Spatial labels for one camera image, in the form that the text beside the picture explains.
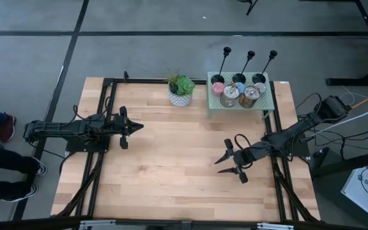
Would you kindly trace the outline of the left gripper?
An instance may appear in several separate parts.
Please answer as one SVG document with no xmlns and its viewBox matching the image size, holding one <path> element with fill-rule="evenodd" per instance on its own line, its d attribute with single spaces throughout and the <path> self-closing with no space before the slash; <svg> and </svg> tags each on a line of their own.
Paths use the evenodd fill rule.
<svg viewBox="0 0 368 230">
<path fill-rule="evenodd" d="M 119 113 L 114 115 L 114 125 L 115 129 L 118 131 L 118 134 L 121 135 L 119 140 L 119 145 L 122 149 L 126 150 L 128 148 L 127 136 L 142 129 L 144 127 L 143 124 L 131 122 L 132 130 L 130 128 L 130 120 L 127 118 L 127 108 L 122 106 L 119 108 Z"/>
</svg>

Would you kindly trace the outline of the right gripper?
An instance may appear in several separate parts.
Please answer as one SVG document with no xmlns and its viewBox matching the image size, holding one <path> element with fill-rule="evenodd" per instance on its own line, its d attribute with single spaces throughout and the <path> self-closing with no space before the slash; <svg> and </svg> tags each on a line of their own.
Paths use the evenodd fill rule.
<svg viewBox="0 0 368 230">
<path fill-rule="evenodd" d="M 229 158 L 233 159 L 234 167 L 223 169 L 218 173 L 233 173 L 239 176 L 242 183 L 248 182 L 246 173 L 243 171 L 248 165 L 252 165 L 253 162 L 263 157 L 263 143 L 257 142 L 249 147 L 233 150 L 233 144 L 230 139 L 225 139 L 226 152 L 220 157 L 215 164 L 219 164 Z"/>
</svg>

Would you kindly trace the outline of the silver candle jar orange tag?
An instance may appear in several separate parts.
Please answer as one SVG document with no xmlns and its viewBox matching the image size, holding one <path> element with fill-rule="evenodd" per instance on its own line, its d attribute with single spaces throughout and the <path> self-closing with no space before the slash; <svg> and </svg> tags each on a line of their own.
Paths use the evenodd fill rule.
<svg viewBox="0 0 368 230">
<path fill-rule="evenodd" d="M 233 107 L 240 95 L 240 90 L 235 83 L 226 85 L 220 97 L 220 103 L 224 107 Z"/>
</svg>

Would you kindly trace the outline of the silver lidded candle jar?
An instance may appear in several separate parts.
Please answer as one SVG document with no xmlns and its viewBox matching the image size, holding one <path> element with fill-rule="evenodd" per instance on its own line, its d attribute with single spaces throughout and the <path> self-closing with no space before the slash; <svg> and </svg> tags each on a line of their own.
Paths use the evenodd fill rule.
<svg viewBox="0 0 368 230">
<path fill-rule="evenodd" d="M 243 108 L 250 109 L 259 97 L 260 92 L 257 87 L 247 86 L 239 98 L 239 103 Z"/>
</svg>

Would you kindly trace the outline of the pink patterned candle tin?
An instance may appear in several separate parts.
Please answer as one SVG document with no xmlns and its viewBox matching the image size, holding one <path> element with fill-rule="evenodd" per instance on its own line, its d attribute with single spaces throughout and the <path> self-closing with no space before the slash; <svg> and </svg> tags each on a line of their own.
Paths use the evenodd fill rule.
<svg viewBox="0 0 368 230">
<path fill-rule="evenodd" d="M 214 96 L 221 97 L 224 92 L 225 85 L 222 82 L 215 82 L 212 84 L 211 91 Z"/>
</svg>

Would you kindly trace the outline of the black candlestick holder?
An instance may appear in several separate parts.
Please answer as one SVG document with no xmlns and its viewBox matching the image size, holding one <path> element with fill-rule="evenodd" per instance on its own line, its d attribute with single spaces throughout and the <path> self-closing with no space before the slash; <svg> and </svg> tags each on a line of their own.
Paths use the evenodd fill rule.
<svg viewBox="0 0 368 230">
<path fill-rule="evenodd" d="M 216 82 L 220 82 L 220 83 L 224 83 L 225 80 L 223 78 L 223 76 L 221 76 L 221 73 L 222 73 L 222 69 L 223 69 L 223 66 L 224 66 L 224 63 L 226 61 L 226 57 L 228 57 L 228 55 L 231 53 L 231 48 L 230 47 L 224 47 L 223 48 L 223 60 L 222 60 L 222 64 L 220 66 L 220 70 L 218 72 L 218 74 L 215 74 L 211 77 L 211 83 L 214 84 Z"/>
<path fill-rule="evenodd" d="M 278 52 L 276 50 L 271 50 L 269 57 L 268 57 L 268 61 L 266 63 L 266 65 L 264 66 L 263 70 L 261 72 L 255 73 L 252 76 L 252 81 L 254 84 L 256 83 L 265 83 L 266 82 L 266 78 L 264 76 L 264 72 L 266 71 L 266 69 L 268 68 L 268 65 L 270 64 L 270 62 L 275 59 L 278 55 Z"/>
<path fill-rule="evenodd" d="M 243 66 L 243 69 L 240 73 L 236 73 L 233 75 L 233 82 L 234 83 L 242 83 L 244 84 L 246 82 L 246 76 L 244 76 L 244 71 L 248 65 L 248 63 L 254 58 L 254 56 L 256 55 L 256 53 L 253 50 L 250 50 L 247 52 L 247 60 Z"/>
</svg>

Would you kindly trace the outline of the potted succulent plant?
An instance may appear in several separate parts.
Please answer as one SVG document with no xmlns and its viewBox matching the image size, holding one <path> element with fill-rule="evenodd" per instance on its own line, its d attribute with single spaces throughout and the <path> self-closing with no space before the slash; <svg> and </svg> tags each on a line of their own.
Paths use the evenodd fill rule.
<svg viewBox="0 0 368 230">
<path fill-rule="evenodd" d="M 186 107 L 192 101 L 195 83 L 186 75 L 176 73 L 167 80 L 169 100 L 175 107 Z"/>
</svg>

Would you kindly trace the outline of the green perforated metal shelf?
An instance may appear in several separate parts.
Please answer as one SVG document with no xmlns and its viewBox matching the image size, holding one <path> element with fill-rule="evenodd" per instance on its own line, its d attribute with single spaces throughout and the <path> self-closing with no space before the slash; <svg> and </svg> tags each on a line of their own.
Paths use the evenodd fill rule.
<svg viewBox="0 0 368 230">
<path fill-rule="evenodd" d="M 221 76 L 224 78 L 225 85 L 230 84 L 232 82 L 233 75 L 236 72 L 222 72 Z M 252 81 L 252 77 L 258 72 L 244 72 L 244 76 L 246 78 L 245 86 L 252 86 L 254 85 Z M 219 74 L 218 72 L 208 72 L 207 74 L 207 108 L 208 108 L 208 116 L 212 118 L 212 113 L 215 111 L 267 111 L 267 112 L 273 112 L 275 110 L 274 102 L 273 102 L 273 96 L 271 93 L 271 86 L 270 86 L 270 79 L 268 76 L 268 73 L 264 72 L 263 75 L 266 79 L 265 86 L 266 91 L 257 99 L 256 103 L 252 108 L 244 108 L 239 104 L 239 98 L 236 99 L 236 102 L 233 107 L 224 107 L 220 103 L 220 98 L 215 96 L 212 93 L 212 83 L 211 78 Z"/>
</svg>

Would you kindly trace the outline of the black floor beam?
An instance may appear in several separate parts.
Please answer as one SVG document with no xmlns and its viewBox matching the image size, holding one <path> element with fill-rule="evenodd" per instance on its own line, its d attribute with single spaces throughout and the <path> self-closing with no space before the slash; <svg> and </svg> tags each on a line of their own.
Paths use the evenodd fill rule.
<svg viewBox="0 0 368 230">
<path fill-rule="evenodd" d="M 314 154 L 314 165 L 313 168 L 310 170 L 311 176 L 313 178 L 328 176 L 330 174 L 341 173 L 344 171 L 350 171 L 353 169 L 368 166 L 368 154 L 322 166 L 325 158 L 331 152 L 332 151 L 330 150 L 330 148 L 324 148 Z"/>
</svg>

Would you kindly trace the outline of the white cardboard box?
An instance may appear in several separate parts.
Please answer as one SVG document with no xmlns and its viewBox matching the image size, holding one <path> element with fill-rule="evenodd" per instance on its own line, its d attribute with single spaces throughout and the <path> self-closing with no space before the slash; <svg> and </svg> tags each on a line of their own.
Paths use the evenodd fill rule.
<svg viewBox="0 0 368 230">
<path fill-rule="evenodd" d="M 368 213 L 368 168 L 352 170 L 341 189 L 341 194 Z"/>
</svg>

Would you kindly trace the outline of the black desk frame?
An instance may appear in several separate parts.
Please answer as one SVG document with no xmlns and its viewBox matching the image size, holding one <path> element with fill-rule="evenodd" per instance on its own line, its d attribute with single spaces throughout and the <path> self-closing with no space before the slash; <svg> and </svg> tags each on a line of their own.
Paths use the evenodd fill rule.
<svg viewBox="0 0 368 230">
<path fill-rule="evenodd" d="M 349 2 L 355 3 L 358 11 L 360 12 L 365 25 L 368 28 L 368 14 L 366 9 L 360 0 L 302 0 L 302 1 L 314 1 L 314 2 Z M 321 31 L 313 32 L 313 36 L 330 36 L 330 37 L 355 37 L 364 36 L 368 38 L 368 32 L 359 31 Z M 327 78 L 325 80 L 327 86 L 368 86 L 368 74 L 358 79 L 349 78 Z"/>
</svg>

